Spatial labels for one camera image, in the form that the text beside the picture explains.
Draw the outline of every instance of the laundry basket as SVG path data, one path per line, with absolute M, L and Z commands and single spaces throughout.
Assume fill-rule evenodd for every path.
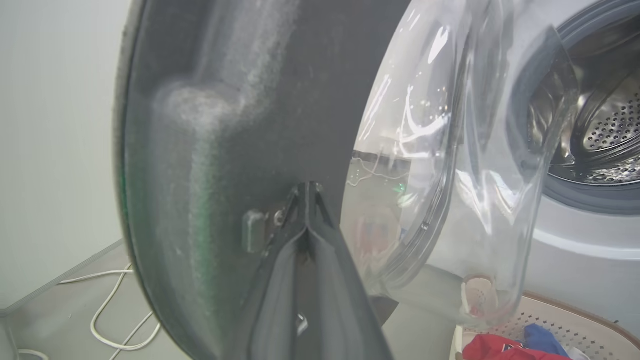
M 508 323 L 485 333 L 524 342 L 524 328 L 532 323 L 549 330 L 564 348 L 575 347 L 590 360 L 640 359 L 640 341 L 620 326 L 532 293 L 525 293 L 518 311 Z M 476 334 L 469 329 L 456 328 L 451 349 L 452 360 L 463 360 L 462 349 Z

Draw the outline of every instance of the laundry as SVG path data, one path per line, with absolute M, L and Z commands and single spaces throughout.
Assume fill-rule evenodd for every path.
M 571 360 L 590 360 L 587 355 L 584 355 L 583 352 L 576 349 L 575 347 L 567 349 L 566 353 L 571 358 Z
M 554 335 L 538 324 L 527 325 L 524 328 L 524 338 L 527 348 L 569 357 Z
M 566 357 L 524 348 L 498 335 L 477 335 L 462 351 L 465 360 L 567 360 Z

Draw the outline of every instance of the baseboard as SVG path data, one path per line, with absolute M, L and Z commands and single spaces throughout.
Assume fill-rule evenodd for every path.
M 98 252 L 97 254 L 93 255 L 92 257 L 88 258 L 87 260 L 84 260 L 82 263 L 78 264 L 77 266 L 75 266 L 74 268 L 69 270 L 68 272 L 65 272 L 64 274 L 58 276 L 57 278 L 55 278 L 54 280 L 52 280 L 51 282 L 49 282 L 45 286 L 42 286 L 41 288 L 37 289 L 33 293 L 30 293 L 29 295 L 27 295 L 27 296 L 23 297 L 22 299 L 16 301 L 10 307 L 7 307 L 4 310 L 0 309 L 0 317 L 11 315 L 14 311 L 18 310 L 20 307 L 22 307 L 24 304 L 29 302 L 31 299 L 39 296 L 43 292 L 45 292 L 45 291 L 51 289 L 52 287 L 56 286 L 60 281 L 62 281 L 64 279 L 67 279 L 68 277 L 70 277 L 71 275 L 73 275 L 74 273 L 79 271 L 80 269 L 82 269 L 85 266 L 87 266 L 87 265 L 93 263 L 94 261 L 100 259 L 102 256 L 104 256 L 104 255 L 108 254 L 109 252 L 113 251 L 118 246 L 122 245 L 123 243 L 124 243 L 124 241 L 122 241 L 122 239 L 114 242 L 113 244 L 111 244 L 108 247 L 106 247 L 104 250 Z

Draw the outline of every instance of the open washing machine door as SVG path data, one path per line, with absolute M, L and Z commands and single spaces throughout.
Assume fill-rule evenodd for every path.
M 259 331 L 247 326 L 256 279 L 283 249 L 287 194 L 307 183 L 292 192 L 302 199 L 311 181 L 353 257 L 338 267 L 353 261 L 370 295 L 467 326 L 514 310 L 541 179 L 578 94 L 536 2 L 157 0 L 134 4 L 125 36 L 124 234 L 149 302 L 191 357 L 385 358 L 362 350 L 384 343 L 365 334 L 370 319 L 340 328 L 344 308 L 325 306 L 341 314 L 332 334 L 313 310 L 327 304 L 319 298 L 354 298 L 316 286 L 328 273 L 304 246 L 287 248 L 296 301 L 269 287 L 279 310 L 262 308 Z M 335 274 L 343 290 L 362 288 Z M 283 307 L 308 320 L 296 347 Z M 251 346 L 236 352 L 240 337 Z

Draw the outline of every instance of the red clothing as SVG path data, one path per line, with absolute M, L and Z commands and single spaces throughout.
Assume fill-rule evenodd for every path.
M 465 360 L 567 360 L 568 357 L 524 348 L 498 335 L 481 334 L 462 350 Z

